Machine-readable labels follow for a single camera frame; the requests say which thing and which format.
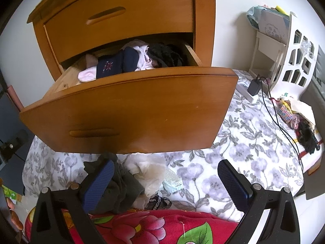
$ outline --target white power strip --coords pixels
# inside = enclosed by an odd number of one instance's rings
[[[247,92],[248,86],[244,82],[239,82],[236,85],[236,90],[239,91],[250,103],[255,104],[258,100],[258,94],[251,96],[249,92]]]

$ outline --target person's hand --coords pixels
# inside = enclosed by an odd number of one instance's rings
[[[24,226],[22,224],[22,222],[20,222],[19,217],[17,216],[16,212],[14,211],[15,209],[15,205],[12,202],[12,200],[8,197],[5,198],[7,201],[7,205],[10,209],[10,213],[11,213],[11,222],[19,229],[19,230],[23,230]]]

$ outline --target black cable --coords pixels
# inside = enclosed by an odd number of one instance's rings
[[[21,159],[23,162],[26,162],[23,158],[19,157],[16,153],[14,153],[19,159]]]
[[[269,90],[269,95],[270,95],[270,98],[272,98],[271,96],[271,91],[270,91],[270,86],[269,86],[269,82],[267,81],[267,79],[263,76],[260,76],[259,74],[257,75],[257,78],[263,78],[265,79],[267,85],[268,85],[268,90]],[[271,99],[271,102],[272,102],[272,105],[273,105],[273,109],[274,109],[274,113],[275,113],[275,117],[277,119],[277,122],[275,122],[274,118],[271,116],[271,113],[268,109],[268,107],[266,106],[266,103],[265,103],[265,100],[264,100],[264,94],[263,94],[263,84],[262,84],[262,80],[260,80],[260,83],[261,83],[261,88],[262,88],[262,98],[263,98],[263,102],[264,102],[264,106],[267,110],[267,112],[269,113],[271,119],[273,120],[273,122],[279,127],[280,131],[283,133],[283,135],[287,138],[287,140],[289,141],[289,143],[292,145],[292,147],[294,148],[295,152],[297,153],[297,156],[298,156],[298,162],[299,162],[299,165],[300,165],[300,168],[301,168],[301,171],[303,173],[303,163],[301,161],[301,159],[299,158],[299,149],[298,149],[298,145],[297,143],[295,142],[295,140],[289,135],[289,133],[287,131],[285,131],[279,124],[279,121],[278,121],[278,118],[277,118],[277,112],[275,110],[275,106],[274,106],[274,103],[273,103],[273,100]],[[290,141],[290,139],[287,137],[287,135],[292,139],[292,141],[294,142],[294,144],[296,145],[297,149],[295,148],[295,146],[292,144],[292,142]]]

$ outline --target bed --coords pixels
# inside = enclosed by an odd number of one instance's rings
[[[252,79],[246,71],[235,70],[235,73],[238,82]],[[223,219],[239,221],[243,213],[235,208],[217,175],[217,166],[222,159],[229,160],[251,183],[257,182],[268,190],[277,191],[287,186],[293,195],[299,191],[303,185],[303,172],[297,154],[272,122],[262,93],[259,95],[259,100],[251,104],[235,90],[211,148],[162,154],[168,168],[182,177],[184,184],[184,189],[173,194],[162,191],[172,200],[173,208],[209,212]],[[272,103],[266,96],[264,98],[272,114]],[[83,162],[97,158],[96,154],[55,152],[35,136],[22,175],[27,193],[39,195],[45,186],[60,190],[73,181],[81,182],[87,175]]]

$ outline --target bolt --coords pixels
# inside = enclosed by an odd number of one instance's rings
[[[44,187],[44,188],[41,190],[41,192],[42,192],[43,194],[46,194],[46,193],[48,192],[48,187]]]
[[[253,187],[255,190],[261,190],[262,186],[259,183],[254,183]]]
[[[291,190],[290,190],[290,188],[289,187],[284,187],[284,189],[283,189],[286,193],[291,193]]]
[[[71,188],[72,190],[77,190],[77,189],[79,188],[79,184],[76,183],[76,182],[74,182],[73,184],[71,184],[70,188]]]

